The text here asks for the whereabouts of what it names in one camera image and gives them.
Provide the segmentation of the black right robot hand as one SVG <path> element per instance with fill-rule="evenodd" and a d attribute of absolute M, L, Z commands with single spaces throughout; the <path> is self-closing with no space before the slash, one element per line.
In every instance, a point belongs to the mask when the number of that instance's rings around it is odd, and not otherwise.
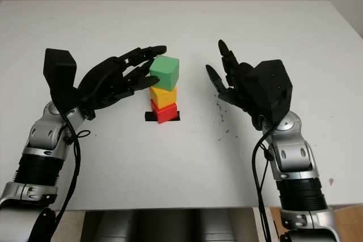
<path fill-rule="evenodd" d="M 218 48 L 228 86 L 225 87 L 222 78 L 212 66 L 205 66 L 209 79 L 218 92 L 218 98 L 248 113 L 251 116 L 254 128 L 258 131 L 263 129 L 264 122 L 271 127 L 277 126 L 273 119 L 262 114 L 262 108 L 258 107 L 255 101 L 256 96 L 244 85 L 247 83 L 247 74 L 254 68 L 248 63 L 239 63 L 233 51 L 221 39 L 218 41 Z"/>

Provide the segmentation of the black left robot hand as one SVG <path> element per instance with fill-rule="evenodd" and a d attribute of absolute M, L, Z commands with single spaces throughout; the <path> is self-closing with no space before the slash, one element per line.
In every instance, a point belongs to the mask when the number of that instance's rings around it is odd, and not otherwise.
<path fill-rule="evenodd" d="M 119 57 L 110 57 L 93 67 L 81 80 L 78 91 L 81 109 L 88 120 L 95 111 L 114 105 L 159 82 L 149 74 L 155 58 L 167 51 L 165 45 L 136 48 Z"/>

